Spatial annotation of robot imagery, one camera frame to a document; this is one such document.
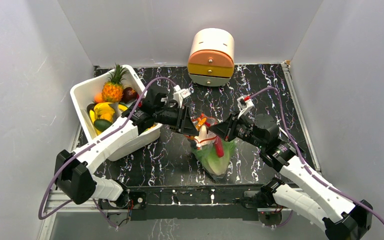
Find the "white toy mushroom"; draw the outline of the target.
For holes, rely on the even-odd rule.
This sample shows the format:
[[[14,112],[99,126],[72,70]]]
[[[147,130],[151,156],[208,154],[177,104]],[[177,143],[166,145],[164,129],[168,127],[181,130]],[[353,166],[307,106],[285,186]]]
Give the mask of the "white toy mushroom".
[[[208,130],[204,124],[199,129],[199,135],[194,137],[196,148],[201,149],[203,146],[212,144],[217,138],[217,135]]]

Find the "clear zip bag orange zipper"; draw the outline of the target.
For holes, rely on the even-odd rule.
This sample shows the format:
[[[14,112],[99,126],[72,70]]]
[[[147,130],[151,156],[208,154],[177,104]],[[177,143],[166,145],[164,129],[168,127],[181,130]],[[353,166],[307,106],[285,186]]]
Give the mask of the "clear zip bag orange zipper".
[[[211,178],[220,182],[227,175],[231,158],[236,152],[236,143],[225,141],[210,131],[210,127],[218,123],[214,117],[202,113],[193,119],[192,123],[198,130],[198,136],[185,136],[190,143],[192,153]]]

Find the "green toy lettuce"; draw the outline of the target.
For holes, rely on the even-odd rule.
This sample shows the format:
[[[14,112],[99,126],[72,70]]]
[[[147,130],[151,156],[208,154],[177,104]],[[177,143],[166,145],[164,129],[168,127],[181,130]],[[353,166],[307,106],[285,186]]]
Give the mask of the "green toy lettuce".
[[[216,180],[223,179],[227,174],[228,166],[230,165],[231,158],[235,154],[237,147],[234,141],[228,142],[222,140],[222,143],[224,156],[221,158],[216,155],[214,142],[212,144],[205,145],[202,148],[192,150],[192,153],[201,163],[204,170]]]

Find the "toy peach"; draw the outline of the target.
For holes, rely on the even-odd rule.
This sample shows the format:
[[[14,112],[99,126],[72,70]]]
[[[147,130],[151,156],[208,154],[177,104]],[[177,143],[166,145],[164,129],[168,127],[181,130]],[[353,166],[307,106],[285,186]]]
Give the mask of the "toy peach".
[[[102,95],[101,92],[97,93],[97,94],[94,96],[93,101],[94,101],[95,103],[97,103],[97,104],[98,104],[98,103],[104,103],[104,102],[105,102],[105,100],[104,100],[103,95]]]

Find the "orange toy roast chicken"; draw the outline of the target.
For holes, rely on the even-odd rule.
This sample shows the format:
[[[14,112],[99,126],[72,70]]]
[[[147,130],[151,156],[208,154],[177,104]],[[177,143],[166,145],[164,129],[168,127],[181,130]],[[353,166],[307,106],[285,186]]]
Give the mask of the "orange toy roast chicken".
[[[206,125],[206,122],[207,122],[207,116],[205,114],[201,114],[197,119],[196,119],[196,123],[195,123],[195,128],[197,130],[200,130],[202,126],[205,126]]]

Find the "red toy chili pepper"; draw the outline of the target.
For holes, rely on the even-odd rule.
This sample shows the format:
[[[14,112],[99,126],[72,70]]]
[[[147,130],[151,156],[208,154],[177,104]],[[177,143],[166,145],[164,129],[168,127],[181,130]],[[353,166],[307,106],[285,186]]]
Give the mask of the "red toy chili pepper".
[[[224,147],[223,147],[223,141],[219,136],[215,138],[213,146],[214,146],[217,157],[222,158],[224,156]]]

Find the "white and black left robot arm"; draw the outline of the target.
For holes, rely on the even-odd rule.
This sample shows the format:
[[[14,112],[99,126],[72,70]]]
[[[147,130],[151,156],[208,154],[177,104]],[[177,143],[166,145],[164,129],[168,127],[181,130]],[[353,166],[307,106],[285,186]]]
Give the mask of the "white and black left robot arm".
[[[89,199],[106,199],[117,208],[127,206],[128,188],[116,180],[95,176],[97,168],[128,143],[138,143],[154,124],[167,125],[179,134],[198,136],[190,108],[183,105],[190,94],[189,89],[177,85],[173,99],[169,100],[167,94],[157,88],[147,90],[144,100],[137,100],[96,140],[73,152],[63,150],[57,155],[56,186],[77,205]]]

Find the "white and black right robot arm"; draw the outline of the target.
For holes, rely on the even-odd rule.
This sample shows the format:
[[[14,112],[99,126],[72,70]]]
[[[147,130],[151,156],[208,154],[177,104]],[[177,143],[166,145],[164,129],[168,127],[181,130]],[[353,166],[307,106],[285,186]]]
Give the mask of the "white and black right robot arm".
[[[240,139],[257,147],[263,162],[282,176],[293,181],[302,191],[292,189],[284,181],[273,178],[259,192],[246,191],[241,204],[247,208],[290,208],[322,229],[330,240],[360,240],[371,228],[372,206],[366,201],[355,202],[341,196],[315,170],[302,161],[292,142],[280,137],[275,120],[258,114],[251,121],[239,113],[212,125],[209,130],[230,142]]]

